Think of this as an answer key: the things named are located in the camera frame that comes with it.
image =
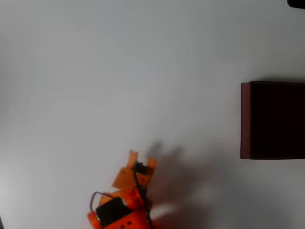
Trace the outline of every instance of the orange robotic arm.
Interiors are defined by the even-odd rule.
[[[138,153],[131,150],[127,166],[120,170],[112,185],[118,191],[93,194],[88,220],[94,229],[157,229],[150,218],[151,201],[146,197],[157,160],[149,158],[144,166],[137,159]],[[97,193],[102,197],[94,211],[92,202]]]

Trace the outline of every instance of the dark red box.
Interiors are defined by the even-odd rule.
[[[242,83],[241,158],[305,158],[305,83]]]

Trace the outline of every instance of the orange plastic part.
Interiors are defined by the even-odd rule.
[[[129,152],[129,159],[127,165],[126,167],[121,168],[118,176],[116,177],[112,185],[113,187],[116,187],[122,191],[126,191],[136,186],[133,177],[132,167],[137,159],[138,159],[138,152],[134,152],[133,150],[131,150]],[[143,187],[148,186],[156,166],[157,166],[157,160],[153,158],[149,158],[147,161],[147,167],[148,167],[147,175],[137,173],[138,181],[141,186]]]
[[[97,218],[95,211],[88,213],[87,216],[88,216],[88,220],[93,229],[102,229],[102,224],[99,221],[99,219]]]
[[[147,213],[144,211],[144,203],[136,187],[134,177],[133,177],[133,164],[138,159],[138,152],[129,152],[129,159],[126,167],[121,168],[118,176],[116,177],[113,187],[119,190],[112,193],[107,193],[113,197],[121,197],[124,204],[133,211],[133,213],[119,219],[118,221],[102,227],[102,222],[96,216],[95,211],[88,214],[89,222],[91,223],[93,229],[150,229],[147,222]],[[147,187],[154,170],[157,166],[157,160],[149,158],[147,162],[147,174],[143,175],[137,173],[138,181],[141,186]],[[111,198],[107,196],[102,196],[99,202],[99,206],[110,201]]]
[[[145,211],[135,211],[112,223],[108,229],[150,229],[146,221]]]

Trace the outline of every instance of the black wire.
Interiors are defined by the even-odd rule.
[[[153,229],[153,222],[152,222],[151,215],[150,215],[151,211],[149,209],[150,204],[146,197],[146,191],[144,191],[142,189],[141,185],[139,184],[138,177],[137,177],[137,165],[138,165],[138,161],[135,161],[133,164],[133,178],[134,178],[135,184],[137,185],[137,188],[139,189],[140,196],[144,203],[145,211],[147,213],[147,221],[149,223],[150,228]]]
[[[4,229],[1,218],[0,218],[0,229]]]
[[[91,197],[91,200],[90,200],[90,211],[93,211],[92,205],[93,205],[94,197],[95,197],[96,194],[100,194],[100,195],[102,195],[102,196],[106,196],[106,197],[109,197],[109,198],[111,198],[111,199],[114,198],[112,195],[109,195],[109,194],[107,194],[107,193],[103,193],[103,192],[94,192],[93,195],[92,195],[92,197]]]

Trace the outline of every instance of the black object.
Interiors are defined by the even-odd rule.
[[[305,9],[305,0],[287,0],[290,7]]]
[[[305,84],[242,83],[241,158],[305,158]]]
[[[143,165],[143,163],[137,162],[137,163],[134,164],[134,167],[131,168],[131,169],[135,170],[137,173],[140,173],[140,174],[143,174],[143,175],[147,175],[148,167]]]
[[[144,190],[141,187],[141,185],[140,185],[140,183],[138,181],[138,177],[137,177],[137,172],[138,172],[137,169],[138,169],[139,166],[143,166],[143,164],[139,163],[138,161],[135,161],[134,164],[133,164],[133,167],[132,167],[132,169],[133,169],[133,178],[134,178],[134,181],[135,181],[135,183],[137,185],[137,188],[138,188],[138,190],[140,192],[140,196],[141,196],[141,198],[143,200],[145,211],[146,211],[146,215],[147,215],[147,221],[149,223],[149,226],[150,226],[151,229],[154,229],[152,218],[151,218],[151,215],[150,215],[150,213],[151,213],[151,211],[150,211],[150,203],[149,203],[149,200],[146,197],[146,190]]]
[[[91,197],[91,200],[90,200],[90,211],[93,211],[93,201],[94,201],[94,198],[95,198],[96,194],[100,194],[102,196],[106,196],[106,197],[111,198],[111,199],[114,198],[112,195],[109,195],[109,194],[104,193],[104,192],[94,192],[92,197]]]
[[[96,215],[103,227],[118,221],[130,213],[132,213],[132,211],[123,204],[120,197],[115,197],[96,208]]]

